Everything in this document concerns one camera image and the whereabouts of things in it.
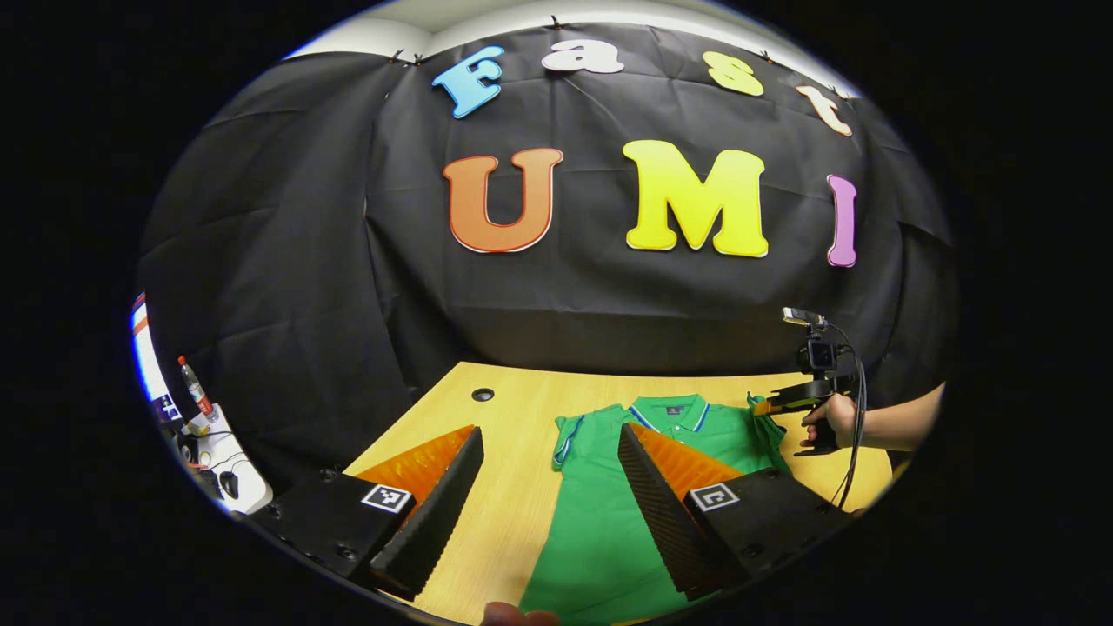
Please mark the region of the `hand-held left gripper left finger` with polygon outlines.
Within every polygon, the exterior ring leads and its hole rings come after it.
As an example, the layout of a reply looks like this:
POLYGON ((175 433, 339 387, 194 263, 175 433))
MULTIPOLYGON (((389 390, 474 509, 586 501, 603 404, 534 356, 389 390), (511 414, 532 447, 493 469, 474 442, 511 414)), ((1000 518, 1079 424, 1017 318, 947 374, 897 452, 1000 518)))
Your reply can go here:
POLYGON ((331 574, 414 601, 483 460, 483 433, 467 424, 354 476, 322 470, 247 518, 331 574))

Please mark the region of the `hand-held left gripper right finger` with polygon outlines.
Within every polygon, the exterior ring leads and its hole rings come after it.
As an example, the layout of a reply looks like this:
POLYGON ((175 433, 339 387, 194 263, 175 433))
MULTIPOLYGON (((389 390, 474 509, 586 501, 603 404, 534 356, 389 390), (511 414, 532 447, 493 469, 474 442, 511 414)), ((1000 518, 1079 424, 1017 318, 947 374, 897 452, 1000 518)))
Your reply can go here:
POLYGON ((743 473, 641 424, 621 428, 617 459, 676 590, 691 601, 764 578, 856 519, 786 471, 743 473))

